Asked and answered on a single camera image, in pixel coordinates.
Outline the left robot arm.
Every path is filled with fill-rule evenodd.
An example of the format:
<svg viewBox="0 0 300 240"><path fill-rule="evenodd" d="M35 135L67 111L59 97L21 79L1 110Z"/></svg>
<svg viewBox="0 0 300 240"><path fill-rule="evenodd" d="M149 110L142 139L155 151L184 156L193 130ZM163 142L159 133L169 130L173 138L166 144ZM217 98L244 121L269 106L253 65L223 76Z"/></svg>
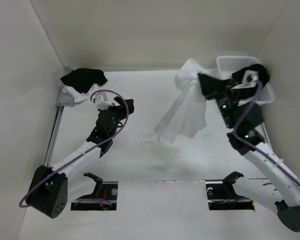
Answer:
<svg viewBox="0 0 300 240"><path fill-rule="evenodd" d="M92 132L76 151L52 166L39 166L33 175L29 190L20 201L21 207L32 207L54 219L64 210L68 201L68 182L77 170L84 167L92 154L103 157L112 147L113 139L127 124L135 111L133 99L115 97L117 104L108 104L99 114Z"/></svg>

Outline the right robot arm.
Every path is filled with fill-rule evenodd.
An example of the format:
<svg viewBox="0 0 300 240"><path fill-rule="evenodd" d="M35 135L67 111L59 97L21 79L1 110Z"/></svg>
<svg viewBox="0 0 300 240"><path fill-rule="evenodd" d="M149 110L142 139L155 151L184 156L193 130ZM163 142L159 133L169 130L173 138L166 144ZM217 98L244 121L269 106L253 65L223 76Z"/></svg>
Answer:
<svg viewBox="0 0 300 240"><path fill-rule="evenodd" d="M257 167L265 183L234 171L222 180L223 194L235 201L243 196L254 200L277 215L281 223L293 232L300 232L300 179L272 151L257 131L263 123L262 109L257 99L263 83L257 72L246 71L242 82L220 80L198 74L202 94L214 100L224 123L230 145Z"/></svg>

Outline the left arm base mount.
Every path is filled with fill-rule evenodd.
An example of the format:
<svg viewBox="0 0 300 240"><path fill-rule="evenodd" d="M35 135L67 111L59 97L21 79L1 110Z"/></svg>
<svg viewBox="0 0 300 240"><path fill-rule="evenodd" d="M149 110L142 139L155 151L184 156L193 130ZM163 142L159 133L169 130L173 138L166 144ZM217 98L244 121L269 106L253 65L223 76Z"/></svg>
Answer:
<svg viewBox="0 0 300 240"><path fill-rule="evenodd" d="M71 201L71 211L116 211L119 183L104 182L99 176L87 172L83 174L93 180L94 189L89 194L84 194Z"/></svg>

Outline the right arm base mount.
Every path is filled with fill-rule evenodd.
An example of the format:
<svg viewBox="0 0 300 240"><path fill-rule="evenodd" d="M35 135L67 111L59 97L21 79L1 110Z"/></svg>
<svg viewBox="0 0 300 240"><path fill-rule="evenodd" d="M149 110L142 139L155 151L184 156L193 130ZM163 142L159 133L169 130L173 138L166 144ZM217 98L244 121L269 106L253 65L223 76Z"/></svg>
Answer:
<svg viewBox="0 0 300 240"><path fill-rule="evenodd" d="M207 180L205 182L208 208L210 211L255 210L254 202L238 195L233 185L244 175L237 171L230 173L224 179Z"/></svg>

